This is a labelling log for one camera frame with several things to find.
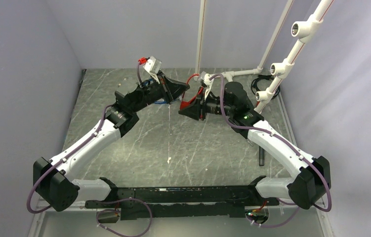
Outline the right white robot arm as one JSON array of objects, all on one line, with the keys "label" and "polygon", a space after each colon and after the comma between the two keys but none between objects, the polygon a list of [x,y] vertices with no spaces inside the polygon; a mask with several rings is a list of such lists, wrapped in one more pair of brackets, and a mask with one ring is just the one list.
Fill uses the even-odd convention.
[{"label": "right white robot arm", "polygon": [[179,114],[194,120],[204,120],[207,114],[222,115],[231,128],[246,140],[257,144],[275,158],[290,174],[289,178],[259,178],[248,191],[248,199],[260,205],[267,198],[289,199],[302,209],[317,207],[317,201],[326,196],[328,212],[332,207],[330,163],[320,156],[313,157],[277,132],[265,118],[254,110],[247,92],[238,82],[228,82],[223,96],[215,96],[199,89],[189,101],[181,101]]}]

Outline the red cable lock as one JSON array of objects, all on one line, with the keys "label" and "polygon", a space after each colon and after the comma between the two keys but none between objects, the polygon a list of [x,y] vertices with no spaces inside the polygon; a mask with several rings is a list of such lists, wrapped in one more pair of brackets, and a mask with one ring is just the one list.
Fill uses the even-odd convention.
[{"label": "red cable lock", "polygon": [[179,110],[183,110],[187,106],[191,105],[191,103],[202,94],[204,89],[200,81],[200,74],[198,73],[189,76],[186,80],[186,84],[189,85],[190,88],[182,94]]}]

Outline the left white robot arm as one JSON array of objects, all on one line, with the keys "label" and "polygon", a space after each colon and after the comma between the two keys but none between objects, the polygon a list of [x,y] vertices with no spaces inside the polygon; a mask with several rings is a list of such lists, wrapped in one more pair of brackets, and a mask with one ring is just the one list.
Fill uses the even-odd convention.
[{"label": "left white robot arm", "polygon": [[106,178],[81,180],[80,170],[110,144],[124,137],[139,121],[138,111],[160,99],[173,102],[190,89],[189,84],[158,71],[127,94],[115,91],[115,102],[107,105],[100,120],[72,146],[50,159],[33,164],[33,186],[26,208],[33,214],[53,208],[63,211],[77,201],[97,201],[105,207],[117,203],[117,187]]}]

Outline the blue cable lock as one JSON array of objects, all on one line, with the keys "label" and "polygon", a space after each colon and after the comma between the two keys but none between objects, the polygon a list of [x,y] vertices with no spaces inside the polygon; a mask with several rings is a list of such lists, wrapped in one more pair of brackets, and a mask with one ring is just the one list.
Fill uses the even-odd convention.
[{"label": "blue cable lock", "polygon": [[165,101],[165,91],[161,84],[153,79],[147,79],[141,83],[141,88],[145,91],[145,97],[154,104],[167,104]]}]

